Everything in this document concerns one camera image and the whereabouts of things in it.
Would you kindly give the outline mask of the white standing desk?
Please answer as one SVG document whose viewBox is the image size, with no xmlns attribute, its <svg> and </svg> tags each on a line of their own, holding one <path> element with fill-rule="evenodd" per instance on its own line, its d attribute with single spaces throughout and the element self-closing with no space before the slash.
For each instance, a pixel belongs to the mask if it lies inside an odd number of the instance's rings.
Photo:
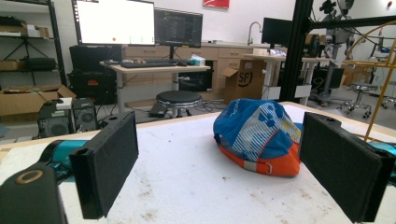
<svg viewBox="0 0 396 224">
<path fill-rule="evenodd" d="M 281 73 L 281 66 L 285 65 L 286 58 L 274 55 L 258 55 L 258 54 L 245 54 L 245 57 L 251 60 L 260 60 L 266 63 L 263 70 L 265 74 L 262 86 L 262 99 L 264 100 L 278 100 L 281 92 L 279 81 L 283 80 L 284 74 Z M 311 94 L 312 76 L 315 67 L 319 63 L 328 63 L 331 59 L 327 58 L 302 58 L 302 67 L 297 72 L 297 77 L 303 79 L 303 83 L 296 87 L 294 97 L 301 105 L 307 105 L 308 98 Z"/>
</svg>

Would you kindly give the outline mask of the black metal shelf rack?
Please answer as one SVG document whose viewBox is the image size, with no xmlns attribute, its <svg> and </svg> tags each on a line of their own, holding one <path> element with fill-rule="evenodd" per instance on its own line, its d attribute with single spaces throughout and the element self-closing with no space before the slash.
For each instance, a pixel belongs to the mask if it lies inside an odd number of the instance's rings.
<svg viewBox="0 0 396 224">
<path fill-rule="evenodd" d="M 50 37 L 0 35 L 0 61 L 11 59 L 53 59 L 52 70 L 0 70 L 0 89 L 11 86 L 67 84 L 64 59 L 52 0 L 0 0 L 0 16 L 10 16 L 49 29 Z"/>
</svg>

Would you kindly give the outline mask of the dark monitor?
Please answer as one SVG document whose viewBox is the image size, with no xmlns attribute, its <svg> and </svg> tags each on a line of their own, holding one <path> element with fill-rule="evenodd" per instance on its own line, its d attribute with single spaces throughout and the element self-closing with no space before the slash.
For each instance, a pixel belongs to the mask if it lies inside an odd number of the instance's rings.
<svg viewBox="0 0 396 224">
<path fill-rule="evenodd" d="M 203 15 L 166 8 L 154 9 L 155 44 L 200 48 Z"/>
</svg>

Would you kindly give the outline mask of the blue and orange cap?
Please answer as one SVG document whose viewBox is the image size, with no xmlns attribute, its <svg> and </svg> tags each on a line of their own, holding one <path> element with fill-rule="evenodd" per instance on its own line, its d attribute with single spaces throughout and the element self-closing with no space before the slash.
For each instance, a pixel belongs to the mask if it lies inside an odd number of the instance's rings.
<svg viewBox="0 0 396 224">
<path fill-rule="evenodd" d="M 236 99 L 213 124 L 220 151 L 240 167 L 272 176 L 300 172 L 302 125 L 271 100 Z"/>
</svg>

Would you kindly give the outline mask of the white lit monitor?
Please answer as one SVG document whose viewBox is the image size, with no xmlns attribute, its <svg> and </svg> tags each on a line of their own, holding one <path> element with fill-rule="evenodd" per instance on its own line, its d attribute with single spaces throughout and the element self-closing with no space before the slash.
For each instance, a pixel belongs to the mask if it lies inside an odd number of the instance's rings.
<svg viewBox="0 0 396 224">
<path fill-rule="evenodd" d="M 154 3 L 144 0 L 72 0 L 80 45 L 153 46 Z"/>
</svg>

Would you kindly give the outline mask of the chrome faucet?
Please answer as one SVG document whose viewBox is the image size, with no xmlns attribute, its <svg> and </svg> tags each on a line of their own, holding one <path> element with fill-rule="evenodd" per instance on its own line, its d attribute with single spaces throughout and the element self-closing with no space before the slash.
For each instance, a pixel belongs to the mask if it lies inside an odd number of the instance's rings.
<svg viewBox="0 0 396 224">
<path fill-rule="evenodd" d="M 254 34 L 262 33 L 262 25 L 258 21 L 252 22 L 248 27 L 247 45 L 250 46 L 254 43 Z"/>
</svg>

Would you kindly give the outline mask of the black equipment case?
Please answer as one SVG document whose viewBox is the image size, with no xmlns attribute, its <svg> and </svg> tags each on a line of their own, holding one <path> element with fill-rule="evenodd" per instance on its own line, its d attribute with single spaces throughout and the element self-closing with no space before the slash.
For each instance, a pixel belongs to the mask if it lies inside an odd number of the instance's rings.
<svg viewBox="0 0 396 224">
<path fill-rule="evenodd" d="M 116 101 L 116 72 L 100 64 L 121 60 L 121 46 L 73 46 L 69 48 L 73 70 L 69 89 L 77 98 L 90 98 L 95 105 Z"/>
</svg>

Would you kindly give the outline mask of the tissue box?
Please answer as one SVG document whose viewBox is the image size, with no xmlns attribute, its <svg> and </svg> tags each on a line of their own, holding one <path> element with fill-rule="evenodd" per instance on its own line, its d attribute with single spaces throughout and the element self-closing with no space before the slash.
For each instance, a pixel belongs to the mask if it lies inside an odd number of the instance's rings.
<svg viewBox="0 0 396 224">
<path fill-rule="evenodd" d="M 189 58 L 189 62 L 196 66 L 204 66 L 205 58 L 196 54 L 192 54 L 191 57 Z"/>
</svg>

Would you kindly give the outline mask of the round black stool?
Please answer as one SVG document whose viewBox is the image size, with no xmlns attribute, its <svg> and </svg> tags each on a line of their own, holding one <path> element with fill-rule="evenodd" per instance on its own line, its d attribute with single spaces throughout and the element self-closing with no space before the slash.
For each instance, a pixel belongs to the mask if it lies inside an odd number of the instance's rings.
<svg viewBox="0 0 396 224">
<path fill-rule="evenodd" d="M 191 108 L 202 103 L 203 97 L 193 91 L 164 91 L 156 96 L 156 103 L 177 112 L 176 118 L 182 117 L 183 108 Z"/>
</svg>

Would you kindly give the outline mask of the light wooden desk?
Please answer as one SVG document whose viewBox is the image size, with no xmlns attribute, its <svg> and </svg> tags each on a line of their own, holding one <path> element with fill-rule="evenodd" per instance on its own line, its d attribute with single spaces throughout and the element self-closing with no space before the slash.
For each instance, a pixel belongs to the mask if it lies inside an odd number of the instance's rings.
<svg viewBox="0 0 396 224">
<path fill-rule="evenodd" d="M 131 87 L 125 87 L 123 80 L 124 75 L 150 75 L 150 74 L 162 74 L 170 73 L 172 75 L 172 89 L 175 91 L 178 89 L 178 74 L 189 73 L 189 72 L 203 72 L 209 69 L 206 65 L 187 65 L 187 66 L 165 66 L 165 67 L 144 67 L 144 68 L 124 68 L 116 64 L 108 64 L 106 62 L 100 62 L 103 67 L 109 68 L 116 72 L 117 77 L 117 105 L 119 112 L 125 111 L 125 104 L 135 101 L 135 97 Z"/>
</svg>

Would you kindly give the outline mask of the red wall picture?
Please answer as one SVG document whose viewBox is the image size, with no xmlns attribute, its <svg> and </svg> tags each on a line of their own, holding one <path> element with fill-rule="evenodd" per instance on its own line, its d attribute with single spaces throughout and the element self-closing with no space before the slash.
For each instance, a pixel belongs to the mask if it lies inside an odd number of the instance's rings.
<svg viewBox="0 0 396 224">
<path fill-rule="evenodd" d="M 203 5 L 205 7 L 228 9 L 230 5 L 230 0 L 203 0 Z"/>
</svg>

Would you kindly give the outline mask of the black keyboard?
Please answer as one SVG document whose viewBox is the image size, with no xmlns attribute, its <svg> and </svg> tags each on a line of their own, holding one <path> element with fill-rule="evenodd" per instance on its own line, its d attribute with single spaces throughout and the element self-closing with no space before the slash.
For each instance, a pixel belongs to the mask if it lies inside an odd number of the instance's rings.
<svg viewBox="0 0 396 224">
<path fill-rule="evenodd" d="M 119 63 L 123 68 L 150 68 L 150 67 L 168 67 L 176 66 L 175 63 Z"/>
</svg>

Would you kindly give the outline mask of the open cardboard box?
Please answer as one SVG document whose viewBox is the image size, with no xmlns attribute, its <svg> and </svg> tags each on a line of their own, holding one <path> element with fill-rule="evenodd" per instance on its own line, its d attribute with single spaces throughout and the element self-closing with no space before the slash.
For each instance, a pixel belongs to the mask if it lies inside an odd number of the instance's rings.
<svg viewBox="0 0 396 224">
<path fill-rule="evenodd" d="M 65 85 L 6 88 L 0 91 L 0 120 L 10 123 L 36 119 L 44 103 L 65 97 L 77 96 Z"/>
</svg>

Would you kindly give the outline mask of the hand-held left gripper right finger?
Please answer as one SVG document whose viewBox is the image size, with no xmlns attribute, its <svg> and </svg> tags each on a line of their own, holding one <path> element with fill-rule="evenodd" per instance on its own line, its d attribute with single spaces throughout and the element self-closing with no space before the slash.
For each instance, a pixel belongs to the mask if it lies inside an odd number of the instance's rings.
<svg viewBox="0 0 396 224">
<path fill-rule="evenodd" d="M 299 157 L 352 222 L 376 218 L 396 156 L 327 116 L 304 114 Z"/>
</svg>

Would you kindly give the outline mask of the black metal frame post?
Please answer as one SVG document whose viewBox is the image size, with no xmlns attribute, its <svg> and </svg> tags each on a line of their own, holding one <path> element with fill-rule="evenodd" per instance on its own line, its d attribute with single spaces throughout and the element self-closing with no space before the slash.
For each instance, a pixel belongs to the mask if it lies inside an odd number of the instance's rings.
<svg viewBox="0 0 396 224">
<path fill-rule="evenodd" d="M 296 103 L 295 92 L 297 88 L 297 76 L 300 74 L 303 58 L 303 48 L 306 35 L 313 29 L 320 28 L 345 28 L 382 25 L 396 21 L 396 15 L 384 17 L 372 17 L 343 21 L 320 21 L 309 20 L 314 0 L 296 0 L 292 18 L 291 36 L 286 57 L 285 79 L 279 95 L 280 102 Z"/>
</svg>

